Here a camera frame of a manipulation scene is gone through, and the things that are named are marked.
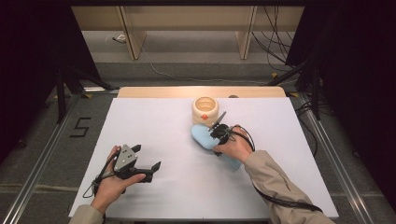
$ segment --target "cabinet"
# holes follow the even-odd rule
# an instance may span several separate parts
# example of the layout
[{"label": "cabinet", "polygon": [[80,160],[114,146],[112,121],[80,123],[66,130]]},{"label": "cabinet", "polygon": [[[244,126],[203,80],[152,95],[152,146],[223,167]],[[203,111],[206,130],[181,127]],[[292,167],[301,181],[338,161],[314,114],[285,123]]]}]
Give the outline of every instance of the cabinet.
[{"label": "cabinet", "polygon": [[[123,31],[133,60],[139,57],[146,31],[235,31],[240,58],[246,59],[251,32],[273,31],[276,13],[275,7],[249,6],[72,8],[81,30]],[[304,7],[278,7],[277,30],[296,31],[303,11]]]}]

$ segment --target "white table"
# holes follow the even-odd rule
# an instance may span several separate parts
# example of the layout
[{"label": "white table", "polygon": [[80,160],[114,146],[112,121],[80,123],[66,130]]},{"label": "white table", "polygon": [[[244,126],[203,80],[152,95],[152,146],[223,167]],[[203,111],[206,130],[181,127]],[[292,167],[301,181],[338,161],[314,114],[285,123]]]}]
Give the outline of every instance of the white table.
[{"label": "white table", "polygon": [[[318,171],[288,98],[218,98],[223,122],[239,123],[267,150],[300,189],[330,218],[338,214]],[[108,218],[128,220],[264,220],[268,208],[252,187],[243,165],[229,163],[202,149],[191,138],[193,98],[114,99],[89,167],[73,216],[115,145],[140,144],[136,167],[161,169],[152,183],[135,184],[113,203]]]}]

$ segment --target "gray floor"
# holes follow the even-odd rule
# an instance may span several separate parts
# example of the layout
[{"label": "gray floor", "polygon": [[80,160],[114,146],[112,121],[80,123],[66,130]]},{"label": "gray floor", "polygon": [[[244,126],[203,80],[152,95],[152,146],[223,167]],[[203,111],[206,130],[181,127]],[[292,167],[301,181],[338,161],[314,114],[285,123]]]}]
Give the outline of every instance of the gray floor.
[{"label": "gray floor", "polygon": [[[84,35],[102,79],[115,86],[254,86],[272,80],[271,74],[274,72],[282,73],[268,64],[267,54],[254,40],[250,44],[248,59],[240,60],[234,35],[229,32],[151,32],[148,33],[144,45],[145,51],[136,61],[129,58],[124,44],[111,39],[113,36],[118,37],[120,32],[84,32]],[[282,35],[285,42],[290,41],[287,35]],[[273,45],[273,51],[282,56],[278,46]],[[289,69],[274,58],[270,58],[270,63],[276,68]],[[283,85],[286,91],[293,91],[294,79]],[[91,83],[84,82],[84,85],[91,86]],[[0,166],[0,217],[5,216],[14,202],[55,128],[57,105],[54,95],[55,93],[48,99],[48,108],[41,110],[29,132],[23,137],[27,147],[14,148]],[[19,223],[68,222],[68,211],[85,174],[105,121],[106,112],[116,96],[114,93],[96,93],[92,97],[78,99],[64,126],[62,136],[35,186],[35,191],[23,210]],[[302,103],[301,98],[292,97],[290,100],[295,108]],[[394,211],[360,159],[352,155],[354,148],[337,117],[326,105],[322,106],[320,111],[326,133],[367,205],[374,223],[396,223]],[[72,138],[71,135],[83,132],[75,130],[79,118],[91,118],[80,123],[81,126],[90,129],[85,137]],[[302,120],[310,130],[313,130],[306,114],[302,115]],[[314,150],[314,138],[304,126],[302,128],[309,145]],[[320,143],[316,161],[340,215],[335,222],[359,223]]]}]

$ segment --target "blue object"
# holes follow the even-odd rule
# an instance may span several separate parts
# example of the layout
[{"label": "blue object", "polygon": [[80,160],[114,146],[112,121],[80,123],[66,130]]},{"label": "blue object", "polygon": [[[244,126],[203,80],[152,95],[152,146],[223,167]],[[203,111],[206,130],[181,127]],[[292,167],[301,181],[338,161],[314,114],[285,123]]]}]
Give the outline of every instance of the blue object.
[{"label": "blue object", "polygon": [[[214,146],[216,146],[220,140],[218,138],[213,138],[210,136],[208,131],[209,128],[206,127],[204,124],[195,124],[191,128],[191,135],[192,138],[195,139],[202,147],[208,150],[212,150]],[[239,160],[230,158],[224,154],[221,154],[220,157],[224,158],[231,166],[237,170],[239,166],[241,166],[241,162]]]}]

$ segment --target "aluminum rail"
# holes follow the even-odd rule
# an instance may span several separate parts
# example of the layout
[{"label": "aluminum rail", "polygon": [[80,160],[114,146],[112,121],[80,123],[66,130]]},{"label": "aluminum rail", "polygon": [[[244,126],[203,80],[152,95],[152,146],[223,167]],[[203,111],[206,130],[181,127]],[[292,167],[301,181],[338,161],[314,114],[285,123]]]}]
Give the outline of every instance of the aluminum rail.
[{"label": "aluminum rail", "polygon": [[80,95],[73,95],[71,97],[71,102],[69,103],[69,108],[64,116],[64,119],[60,123],[56,124],[54,131],[52,132],[52,135],[49,138],[49,141],[47,142],[43,152],[41,153],[40,157],[38,158],[35,164],[35,167],[33,168],[32,172],[29,174],[27,180],[23,184],[21,191],[14,200],[13,204],[9,207],[6,217],[3,220],[4,224],[18,223],[19,219],[21,218],[23,210],[28,204],[35,189],[35,186],[38,183],[40,177],[42,176],[50,160],[50,157],[54,149],[56,148],[60,137],[62,136],[68,118],[70,117],[73,109],[75,108],[79,98]]},{"label": "aluminum rail", "polygon": [[[302,103],[305,104],[308,102],[308,97],[306,94],[301,94],[302,97],[300,98]],[[349,177],[347,170],[343,163],[341,162],[338,154],[332,145],[332,141],[330,140],[329,136],[326,134],[320,120],[315,118],[315,115],[312,113],[311,110],[307,111],[308,118],[311,121],[312,126],[314,127],[314,131],[322,144],[324,151],[334,169],[335,174],[343,188],[350,205],[352,206],[353,211],[355,212],[356,218],[358,219],[359,223],[361,224],[374,224],[374,219],[370,214],[367,205],[365,204],[363,198],[359,194],[358,189],[353,184],[352,179]]]}]

